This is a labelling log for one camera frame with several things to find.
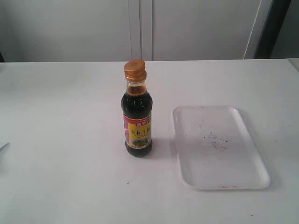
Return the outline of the dark soy sauce bottle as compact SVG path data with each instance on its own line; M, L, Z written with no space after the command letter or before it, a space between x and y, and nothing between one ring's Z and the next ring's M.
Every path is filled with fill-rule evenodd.
M121 99L125 146L134 157L144 157L152 149L151 111L153 101L146 88L145 62L135 59L124 66L127 89Z

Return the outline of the white plastic tray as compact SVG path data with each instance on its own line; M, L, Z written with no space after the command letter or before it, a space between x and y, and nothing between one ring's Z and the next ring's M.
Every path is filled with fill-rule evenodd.
M265 189L271 183L239 111L227 105L178 106L173 141L182 182L197 190Z

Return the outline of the dark vertical post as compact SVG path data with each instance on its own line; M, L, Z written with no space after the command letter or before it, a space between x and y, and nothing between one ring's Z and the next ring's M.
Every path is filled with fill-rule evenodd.
M284 23L291 0L273 0L260 36L254 59L269 59Z

